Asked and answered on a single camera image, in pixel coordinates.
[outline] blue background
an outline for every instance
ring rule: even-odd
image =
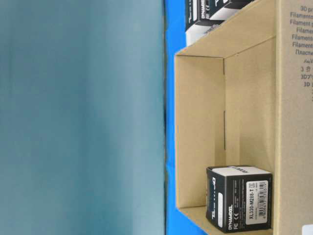
[[[174,124],[174,55],[186,46],[185,1],[165,1],[167,28],[167,82],[166,82],[166,146],[168,187],[167,187],[167,235],[204,235],[200,228],[176,209],[175,205],[175,124]]]
[[[162,1],[0,1],[0,234],[164,234],[162,22]]]

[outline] cardboard box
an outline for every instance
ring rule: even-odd
[[[215,165],[273,172],[273,229],[246,235],[312,228],[313,50],[293,44],[310,43],[312,15],[311,0],[256,0],[175,56],[176,206],[210,235]]]

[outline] blue surface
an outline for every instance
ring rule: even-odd
[[[0,235],[164,234],[162,5],[0,1]]]
[[[174,124],[174,55],[186,46],[184,33],[185,6],[182,0],[165,2],[168,28],[166,30],[167,52],[167,163],[168,196],[167,196],[167,235],[204,235],[187,217],[176,209],[175,205],[175,124]]]

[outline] black product box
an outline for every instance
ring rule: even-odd
[[[207,219],[225,233],[271,228],[272,174],[256,167],[207,168]]]
[[[209,0],[185,0],[185,31],[205,33],[211,27],[220,25],[223,21],[212,21],[209,15]]]
[[[208,15],[211,20],[226,20],[253,0],[209,0]]]

